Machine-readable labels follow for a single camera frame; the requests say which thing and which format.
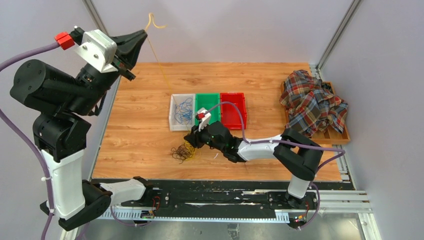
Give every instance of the tangled blue string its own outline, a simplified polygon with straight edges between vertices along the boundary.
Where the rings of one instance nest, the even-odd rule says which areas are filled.
[[[174,118],[179,124],[191,124],[193,116],[193,98],[189,97],[179,105],[175,104]]]

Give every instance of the plaid cloth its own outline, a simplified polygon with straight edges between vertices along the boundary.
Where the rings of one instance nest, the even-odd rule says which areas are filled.
[[[318,130],[325,131],[328,126],[343,133],[348,104],[323,88],[321,79],[298,70],[287,77],[283,86],[279,101],[288,109],[286,128],[293,128],[307,137]]]

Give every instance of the wooden box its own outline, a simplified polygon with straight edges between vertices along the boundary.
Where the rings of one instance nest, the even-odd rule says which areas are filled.
[[[334,90],[332,83],[330,81],[326,81],[324,83],[329,84],[331,86],[333,94],[336,95],[336,91]],[[281,93],[283,91],[284,91],[284,87],[283,87],[283,84],[281,84]],[[286,123],[288,123],[289,111],[285,109],[284,112],[285,112],[285,121]],[[334,130],[332,126],[329,126],[324,132],[318,130],[316,133],[312,135],[310,139],[317,144],[343,145],[351,141],[351,136],[349,135],[349,131],[346,125],[344,125],[344,131],[342,134]]]

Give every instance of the green bin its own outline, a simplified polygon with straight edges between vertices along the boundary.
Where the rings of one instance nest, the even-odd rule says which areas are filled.
[[[220,103],[220,94],[219,93],[197,93],[196,94],[196,112],[197,114],[198,110],[201,108],[205,108],[206,110],[209,110],[213,106]],[[214,123],[216,121],[221,121],[221,108],[217,106],[214,110],[210,112],[212,115],[210,117],[209,124]]]

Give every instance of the red connector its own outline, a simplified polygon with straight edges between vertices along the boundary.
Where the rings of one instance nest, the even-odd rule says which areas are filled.
[[[62,47],[63,50],[66,50],[72,47],[75,42],[72,37],[67,32],[61,32],[54,37],[54,40]]]

